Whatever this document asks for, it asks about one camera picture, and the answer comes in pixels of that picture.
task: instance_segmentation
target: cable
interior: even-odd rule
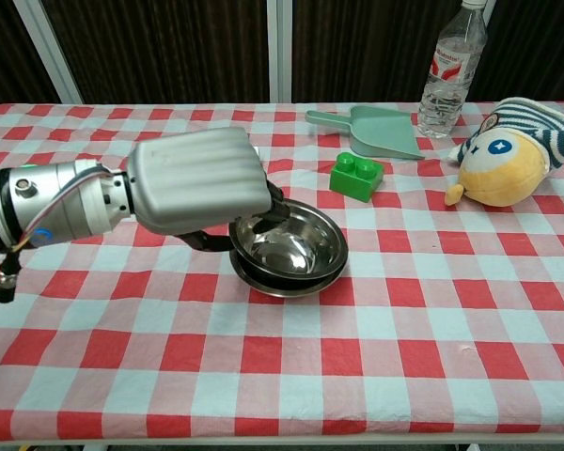
[[[84,169],[63,186],[58,193],[51,199],[51,201],[41,209],[36,216],[29,222],[25,230],[23,231],[23,235],[19,239],[19,242],[15,244],[12,248],[12,252],[18,252],[27,244],[27,242],[33,236],[36,228],[39,226],[39,223],[42,219],[44,219],[48,214],[60,203],[62,202],[69,194],[71,194],[76,188],[81,186],[82,184],[90,181],[92,179],[97,178],[104,178],[104,177],[113,177],[113,174],[110,170],[105,168],[104,166],[95,166],[90,167],[88,169]]]

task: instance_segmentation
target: red and white checkered tablecloth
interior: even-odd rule
[[[511,208],[446,208],[442,157],[493,109],[469,103],[452,139],[418,134],[426,159],[384,162],[360,203],[327,189],[347,139],[304,121],[349,107],[0,105],[0,166],[118,167],[143,139],[245,127],[350,249],[331,288],[287,301],[134,220],[24,253],[0,305],[0,441],[564,432],[564,167]]]

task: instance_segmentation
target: dustpan handle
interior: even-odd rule
[[[351,127],[351,117],[322,113],[321,111],[307,111],[305,120],[311,124],[325,125],[344,132],[348,132]]]

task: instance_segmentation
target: plush doll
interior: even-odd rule
[[[460,174],[445,194],[447,205],[462,195],[493,207],[513,205],[564,163],[564,114],[530,99],[505,99],[449,159],[460,164]]]

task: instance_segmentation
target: brown curtain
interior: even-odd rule
[[[497,0],[471,101],[564,101],[564,0]]]
[[[265,0],[43,0],[87,103],[269,100]]]
[[[0,0],[0,103],[59,101],[17,8]]]
[[[294,3],[293,101],[419,101],[460,0]]]

